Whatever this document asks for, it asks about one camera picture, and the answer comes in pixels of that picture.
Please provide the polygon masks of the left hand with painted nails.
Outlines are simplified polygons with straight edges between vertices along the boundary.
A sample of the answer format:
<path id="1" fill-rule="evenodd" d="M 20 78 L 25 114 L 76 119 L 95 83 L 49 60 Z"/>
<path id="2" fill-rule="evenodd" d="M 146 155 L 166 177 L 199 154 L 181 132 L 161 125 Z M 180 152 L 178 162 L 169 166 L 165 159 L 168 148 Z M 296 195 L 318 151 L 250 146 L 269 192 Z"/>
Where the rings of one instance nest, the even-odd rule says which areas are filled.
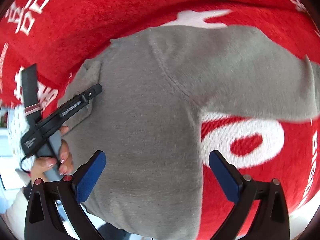
<path id="1" fill-rule="evenodd" d="M 73 157 L 67 141 L 61 140 L 59 157 L 36 158 L 30 171 L 30 179 L 33 184 L 38 179 L 44 182 L 59 181 L 62 176 L 71 174 L 74 170 Z"/>

